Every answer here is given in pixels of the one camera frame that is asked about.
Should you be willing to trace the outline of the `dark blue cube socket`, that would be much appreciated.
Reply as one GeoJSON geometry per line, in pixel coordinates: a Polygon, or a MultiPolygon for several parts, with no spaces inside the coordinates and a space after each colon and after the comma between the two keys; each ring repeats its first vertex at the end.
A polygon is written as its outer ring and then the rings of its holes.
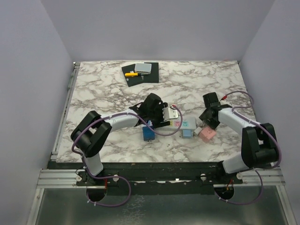
{"type": "Polygon", "coordinates": [[[155,139],[155,133],[147,126],[142,127],[142,135],[144,141],[152,141],[155,139]]]}

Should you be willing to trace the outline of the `pink cube socket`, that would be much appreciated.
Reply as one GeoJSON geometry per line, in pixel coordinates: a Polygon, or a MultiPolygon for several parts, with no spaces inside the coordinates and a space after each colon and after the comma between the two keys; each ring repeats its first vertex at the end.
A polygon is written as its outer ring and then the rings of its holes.
{"type": "Polygon", "coordinates": [[[210,127],[204,127],[200,133],[199,137],[205,142],[208,143],[214,136],[216,135],[216,131],[210,127]]]}

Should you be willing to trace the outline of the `white multicolour power strip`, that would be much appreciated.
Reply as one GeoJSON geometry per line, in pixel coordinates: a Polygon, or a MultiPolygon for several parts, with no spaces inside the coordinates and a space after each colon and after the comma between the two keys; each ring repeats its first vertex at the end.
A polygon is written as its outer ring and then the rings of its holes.
{"type": "MultiPolygon", "coordinates": [[[[168,120],[170,122],[168,126],[158,127],[158,130],[163,131],[174,131],[180,125],[180,117],[173,120],[168,120]]],[[[187,129],[187,130],[195,130],[197,128],[196,118],[193,116],[183,116],[183,121],[180,129],[187,129]]]]}

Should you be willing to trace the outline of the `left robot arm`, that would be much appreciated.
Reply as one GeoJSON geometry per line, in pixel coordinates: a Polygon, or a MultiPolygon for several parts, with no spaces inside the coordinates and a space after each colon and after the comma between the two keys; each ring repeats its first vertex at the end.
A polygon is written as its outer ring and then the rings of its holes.
{"type": "Polygon", "coordinates": [[[90,111],[71,134],[73,145],[71,150],[79,154],[82,162],[89,171],[87,179],[93,185],[103,181],[104,167],[100,159],[100,150],[104,146],[110,133],[123,129],[137,127],[151,121],[155,127],[166,125],[163,111],[168,107],[166,102],[151,93],[146,99],[127,110],[102,116],[96,111],[90,111]]]}

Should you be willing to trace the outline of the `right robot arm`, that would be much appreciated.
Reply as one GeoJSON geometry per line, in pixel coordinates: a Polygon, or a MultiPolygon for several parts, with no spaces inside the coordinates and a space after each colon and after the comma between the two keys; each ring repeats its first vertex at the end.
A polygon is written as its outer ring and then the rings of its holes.
{"type": "Polygon", "coordinates": [[[232,107],[221,104],[232,91],[218,99],[215,92],[203,95],[204,112],[199,119],[208,131],[200,133],[209,139],[208,133],[223,123],[241,136],[240,153],[217,164],[215,177],[220,183],[228,182],[233,173],[244,172],[255,168],[272,169],[280,165],[282,153],[277,142],[275,129],[270,123],[259,123],[238,113],[236,109],[247,109],[248,106],[232,107]]]}

